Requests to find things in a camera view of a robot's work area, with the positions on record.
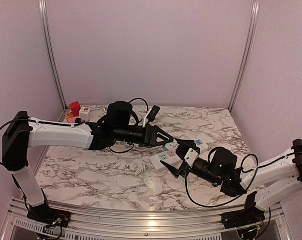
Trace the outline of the white multicolour power strip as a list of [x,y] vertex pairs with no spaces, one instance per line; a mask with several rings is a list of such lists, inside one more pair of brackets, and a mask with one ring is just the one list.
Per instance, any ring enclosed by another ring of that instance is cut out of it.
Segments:
[[158,153],[156,155],[153,155],[149,158],[149,161],[151,163],[151,165],[153,166],[153,170],[155,172],[161,172],[163,170],[165,170],[166,168],[160,163],[160,161],[164,161],[166,163],[168,163],[169,165],[172,166],[177,166],[178,163],[181,161],[180,158],[176,155],[175,150],[177,148],[178,144],[176,145],[176,147],[170,151],[164,151],[161,153]]

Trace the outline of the white cube socket adapter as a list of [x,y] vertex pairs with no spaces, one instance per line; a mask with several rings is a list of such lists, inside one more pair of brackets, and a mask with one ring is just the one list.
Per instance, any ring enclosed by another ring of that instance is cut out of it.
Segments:
[[91,109],[90,107],[81,107],[80,111],[79,111],[79,118],[82,120],[82,121],[89,121],[91,117]]

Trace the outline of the red cube socket adapter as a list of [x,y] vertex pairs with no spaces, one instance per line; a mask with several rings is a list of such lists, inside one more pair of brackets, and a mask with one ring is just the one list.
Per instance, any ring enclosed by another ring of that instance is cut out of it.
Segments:
[[81,110],[81,105],[78,101],[72,102],[69,104],[70,110],[74,117],[79,116],[79,112]]

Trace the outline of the pink triangular power strip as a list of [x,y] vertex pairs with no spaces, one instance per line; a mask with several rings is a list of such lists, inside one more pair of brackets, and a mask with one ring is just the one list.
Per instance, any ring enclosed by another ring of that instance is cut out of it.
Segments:
[[70,117],[70,118],[67,119],[67,122],[70,123],[70,124],[71,123],[73,124],[73,123],[76,122],[76,119],[77,119],[77,117],[72,117],[72,118]]

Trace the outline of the orange power strip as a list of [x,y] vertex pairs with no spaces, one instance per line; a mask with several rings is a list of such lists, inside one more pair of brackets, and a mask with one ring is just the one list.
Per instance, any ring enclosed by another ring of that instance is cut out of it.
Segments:
[[69,112],[69,113],[66,113],[66,114],[65,114],[65,118],[66,118],[66,119],[70,119],[70,118],[73,118],[73,117],[74,117],[74,115],[73,115],[72,112]]

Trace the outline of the blue small plug adapter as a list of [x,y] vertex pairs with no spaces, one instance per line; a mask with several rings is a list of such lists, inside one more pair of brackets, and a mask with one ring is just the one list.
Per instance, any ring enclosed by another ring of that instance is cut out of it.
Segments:
[[167,143],[163,146],[163,149],[165,149],[165,151],[170,151],[170,150],[173,150],[175,147],[176,147],[177,143],[175,142],[170,142],[170,143]]

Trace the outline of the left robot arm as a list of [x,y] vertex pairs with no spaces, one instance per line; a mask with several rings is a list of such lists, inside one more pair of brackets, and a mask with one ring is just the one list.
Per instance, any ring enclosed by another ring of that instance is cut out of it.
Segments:
[[16,186],[22,191],[27,217],[42,223],[54,223],[58,218],[67,222],[69,218],[68,212],[49,206],[29,167],[29,148],[57,146],[100,151],[118,141],[147,149],[164,146],[174,139],[159,127],[150,125],[158,111],[159,107],[153,106],[142,125],[139,125],[132,104],[126,101],[110,104],[106,115],[98,122],[77,121],[71,124],[44,121],[30,117],[26,111],[18,112],[13,120],[1,126],[6,131],[2,137],[0,165],[11,173]]

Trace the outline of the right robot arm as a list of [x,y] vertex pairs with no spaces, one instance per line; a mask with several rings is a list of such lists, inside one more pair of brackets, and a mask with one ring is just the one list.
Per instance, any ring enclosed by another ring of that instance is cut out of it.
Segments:
[[233,200],[246,196],[244,208],[221,215],[225,229],[255,224],[265,219],[264,212],[296,192],[302,191],[302,140],[250,170],[236,167],[237,157],[223,147],[213,148],[207,160],[199,157],[200,149],[192,140],[179,140],[175,154],[182,161],[179,168],[161,162],[169,172],[184,179],[193,174]]

